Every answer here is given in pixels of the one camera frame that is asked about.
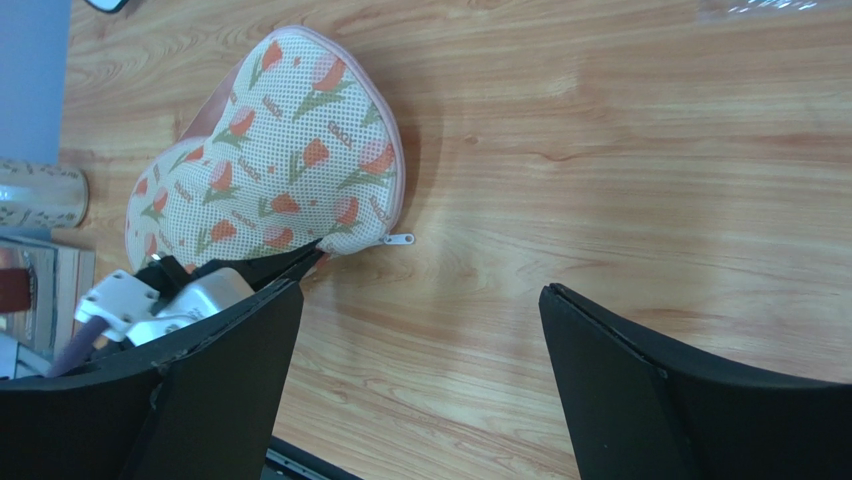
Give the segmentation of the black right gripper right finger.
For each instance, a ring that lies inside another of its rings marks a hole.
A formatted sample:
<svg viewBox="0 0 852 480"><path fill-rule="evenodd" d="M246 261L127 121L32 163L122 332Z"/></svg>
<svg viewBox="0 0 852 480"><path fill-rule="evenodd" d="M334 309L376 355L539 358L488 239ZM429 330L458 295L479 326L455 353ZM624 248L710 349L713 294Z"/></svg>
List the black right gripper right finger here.
<svg viewBox="0 0 852 480"><path fill-rule="evenodd" d="M732 361L560 284L539 310L585 479L847 479L851 388Z"/></svg>

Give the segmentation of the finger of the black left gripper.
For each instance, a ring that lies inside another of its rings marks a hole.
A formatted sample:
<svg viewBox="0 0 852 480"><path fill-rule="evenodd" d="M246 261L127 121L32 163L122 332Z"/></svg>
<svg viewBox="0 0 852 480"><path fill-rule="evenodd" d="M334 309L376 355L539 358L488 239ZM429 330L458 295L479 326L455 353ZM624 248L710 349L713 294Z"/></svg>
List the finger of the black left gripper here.
<svg viewBox="0 0 852 480"><path fill-rule="evenodd" d="M200 279L220 269L230 268L254 291L265 288L281 277L299 282L325 255L325 252L318 248L319 243L320 239L290 252L248 260L211 260L195 269L192 279Z"/></svg>

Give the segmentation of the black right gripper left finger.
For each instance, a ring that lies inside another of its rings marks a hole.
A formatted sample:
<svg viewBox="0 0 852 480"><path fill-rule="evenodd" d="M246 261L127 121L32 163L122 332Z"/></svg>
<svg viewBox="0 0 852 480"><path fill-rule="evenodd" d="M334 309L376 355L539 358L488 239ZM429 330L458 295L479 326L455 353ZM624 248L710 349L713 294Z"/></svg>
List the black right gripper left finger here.
<svg viewBox="0 0 852 480"><path fill-rule="evenodd" d="M304 297L281 280L56 378L1 385L5 479L257 479Z"/></svg>

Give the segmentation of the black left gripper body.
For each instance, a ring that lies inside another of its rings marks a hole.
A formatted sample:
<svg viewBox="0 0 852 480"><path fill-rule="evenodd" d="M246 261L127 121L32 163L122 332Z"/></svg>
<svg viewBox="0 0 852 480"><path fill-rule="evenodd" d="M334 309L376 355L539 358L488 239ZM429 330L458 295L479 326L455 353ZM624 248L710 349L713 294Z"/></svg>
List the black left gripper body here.
<svg viewBox="0 0 852 480"><path fill-rule="evenodd" d="M181 291L193 280L171 255L150 261L135 273L135 277L156 291Z"/></svg>

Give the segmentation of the floral mesh laundry bag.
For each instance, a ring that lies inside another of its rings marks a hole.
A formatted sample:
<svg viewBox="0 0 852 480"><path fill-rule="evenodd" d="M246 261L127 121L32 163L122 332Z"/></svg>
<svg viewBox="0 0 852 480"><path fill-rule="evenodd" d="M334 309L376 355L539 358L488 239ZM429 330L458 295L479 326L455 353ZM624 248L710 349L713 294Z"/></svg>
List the floral mesh laundry bag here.
<svg viewBox="0 0 852 480"><path fill-rule="evenodd" d="M181 264L247 260L320 239L335 256L396 234L405 159L394 115L340 45L303 26L264 38L141 174L125 250Z"/></svg>

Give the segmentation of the white zipper pull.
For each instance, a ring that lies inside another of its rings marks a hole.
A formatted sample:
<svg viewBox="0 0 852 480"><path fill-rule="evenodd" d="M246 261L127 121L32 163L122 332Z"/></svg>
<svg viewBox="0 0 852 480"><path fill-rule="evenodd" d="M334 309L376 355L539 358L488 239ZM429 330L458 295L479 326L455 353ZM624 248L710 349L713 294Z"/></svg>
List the white zipper pull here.
<svg viewBox="0 0 852 480"><path fill-rule="evenodd" d="M402 245L412 245L416 241L416 237L411 233L403 233L403 234L387 234L380 238L380 245L394 245L394 246L402 246Z"/></svg>

